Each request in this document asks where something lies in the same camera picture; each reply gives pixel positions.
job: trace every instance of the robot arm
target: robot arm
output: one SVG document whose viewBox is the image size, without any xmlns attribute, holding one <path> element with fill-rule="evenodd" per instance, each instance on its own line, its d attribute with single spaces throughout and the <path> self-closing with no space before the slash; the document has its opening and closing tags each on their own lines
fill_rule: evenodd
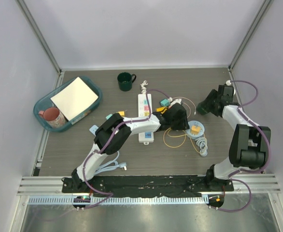
<svg viewBox="0 0 283 232">
<path fill-rule="evenodd" d="M 113 131 L 119 124 L 122 125 L 112 136 Z M 106 157 L 120 150 L 129 136 L 142 132 L 165 131 L 168 128 L 172 130 L 186 130 L 189 128 L 186 109 L 179 101 L 171 104 L 171 107 L 163 114 L 153 112 L 149 118 L 127 118 L 121 117 L 118 113 L 112 115 L 97 129 L 94 144 L 85 161 L 72 172 L 74 185 L 80 186 L 85 179 L 92 179 L 94 172 Z"/>
<path fill-rule="evenodd" d="M 222 117 L 234 130 L 228 157 L 221 163 L 212 165 L 206 172 L 208 184 L 212 181 L 225 183 L 230 178 L 229 175 L 237 170 L 258 170 L 268 160 L 266 142 L 259 131 L 248 122 L 252 120 L 239 108 L 238 103 L 233 102 L 233 93 L 233 86 L 220 85 L 218 91 L 213 89 L 197 107 L 202 115 L 210 112 Z M 270 129 L 256 125 L 270 141 Z"/>
</svg>

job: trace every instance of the light blue cable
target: light blue cable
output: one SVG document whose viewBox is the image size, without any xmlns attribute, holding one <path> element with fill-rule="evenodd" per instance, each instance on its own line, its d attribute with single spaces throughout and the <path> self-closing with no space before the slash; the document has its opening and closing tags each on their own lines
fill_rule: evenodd
<svg viewBox="0 0 283 232">
<path fill-rule="evenodd" d="M 127 165 L 127 163 L 123 162 L 123 163 L 118 164 L 117 159 L 119 158 L 120 153 L 119 153 L 119 151 L 117 151 L 117 153 L 118 154 L 117 154 L 116 158 L 114 158 L 113 160 L 99 166 L 98 169 L 95 171 L 94 175 L 97 175 L 97 174 L 102 173 L 102 172 L 112 171 L 112 170 L 115 170 L 117 168 L 124 168 Z"/>
</svg>

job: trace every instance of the basket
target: basket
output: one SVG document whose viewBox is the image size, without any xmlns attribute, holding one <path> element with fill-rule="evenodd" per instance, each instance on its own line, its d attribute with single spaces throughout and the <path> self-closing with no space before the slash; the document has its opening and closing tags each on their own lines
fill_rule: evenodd
<svg viewBox="0 0 283 232">
<path fill-rule="evenodd" d="M 92 104 L 90 105 L 86 110 L 84 110 L 83 112 L 81 112 L 79 115 L 77 115 L 75 118 L 73 118 L 72 120 L 68 121 L 67 123 L 65 123 L 62 127 L 59 128 L 52 128 L 43 118 L 41 118 L 39 116 L 39 111 L 43 110 L 45 111 L 46 109 L 50 108 L 50 107 L 54 107 L 54 103 L 50 100 L 51 97 L 53 97 L 54 95 L 56 95 L 57 93 L 59 93 L 61 90 L 63 90 L 66 86 L 68 86 L 72 81 L 74 81 L 77 77 L 71 79 L 70 81 L 64 83 L 63 85 L 59 86 L 58 88 L 56 88 L 54 91 L 50 92 L 49 94 L 47 94 L 45 97 L 43 97 L 42 99 L 40 99 L 33 108 L 33 113 L 36 117 L 36 119 L 38 120 L 38 122 L 48 131 L 52 131 L 52 132 L 63 132 L 66 131 L 68 128 L 70 128 L 72 125 L 74 125 L 76 122 L 78 122 L 80 119 L 82 119 L 83 117 L 87 116 L 91 111 L 95 110 L 98 106 L 99 106 L 99 102 L 102 99 L 102 91 L 100 90 L 100 88 L 98 86 L 96 86 L 89 77 L 87 76 L 79 76 L 82 81 L 89 86 L 90 89 L 92 89 L 93 92 L 95 92 L 95 94 L 98 96 L 98 99 Z"/>
</svg>

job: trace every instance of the metal floor panel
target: metal floor panel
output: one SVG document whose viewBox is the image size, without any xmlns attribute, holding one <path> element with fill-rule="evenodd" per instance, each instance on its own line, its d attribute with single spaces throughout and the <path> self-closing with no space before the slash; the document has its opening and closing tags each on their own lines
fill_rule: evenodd
<svg viewBox="0 0 283 232">
<path fill-rule="evenodd" d="M 248 194 L 226 196 L 224 208 L 246 204 Z M 254 194 L 237 213 L 208 209 L 204 204 L 109 205 L 71 211 L 70 205 L 28 205 L 22 232 L 278 232 L 268 194 Z"/>
</svg>

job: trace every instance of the white wall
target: white wall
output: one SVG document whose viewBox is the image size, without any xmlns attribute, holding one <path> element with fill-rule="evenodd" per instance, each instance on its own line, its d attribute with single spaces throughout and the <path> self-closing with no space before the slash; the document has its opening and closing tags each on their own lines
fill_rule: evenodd
<svg viewBox="0 0 283 232">
<path fill-rule="evenodd" d="M 14 0 L 0 0 L 0 232 L 8 231 L 21 176 L 42 135 L 32 109 L 57 73 Z"/>
<path fill-rule="evenodd" d="M 268 170 L 276 174 L 283 191 L 283 0 L 273 1 L 234 73 L 236 79 L 252 81 L 259 88 L 259 97 L 245 111 L 271 129 L 273 158 Z M 252 99 L 254 90 L 238 86 L 243 102 Z"/>
<path fill-rule="evenodd" d="M 26 0 L 61 68 L 229 65 L 263 0 Z"/>
</svg>

